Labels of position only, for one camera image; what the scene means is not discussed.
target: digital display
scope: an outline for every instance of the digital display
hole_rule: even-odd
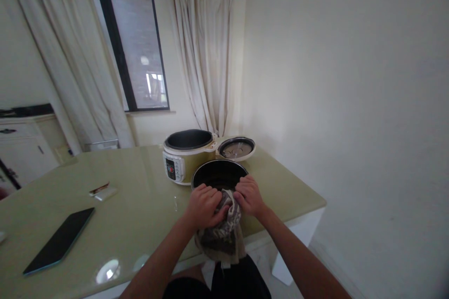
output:
[[[165,159],[166,163],[167,163],[167,173],[168,173],[168,177],[171,178],[172,180],[176,180],[176,171],[174,169],[174,162],[172,160],[169,159]]]

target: window sill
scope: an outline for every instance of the window sill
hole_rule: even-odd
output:
[[[140,116],[151,116],[160,114],[176,114],[176,111],[171,110],[160,110],[160,111],[135,111],[135,112],[125,112],[127,117],[140,117]]]

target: window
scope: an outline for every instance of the window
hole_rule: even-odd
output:
[[[154,0],[94,0],[125,111],[168,110]]]

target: inner pot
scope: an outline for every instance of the inner pot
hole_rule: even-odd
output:
[[[230,160],[212,160],[200,166],[192,177],[192,189],[206,184],[219,191],[235,190],[240,178],[248,175],[248,171],[239,163]]]

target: person's left hand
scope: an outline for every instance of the person's left hand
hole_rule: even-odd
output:
[[[229,206],[224,206],[218,213],[215,209],[223,194],[217,189],[205,184],[199,185],[190,195],[190,200],[184,219],[188,225],[196,230],[216,226],[225,219]]]

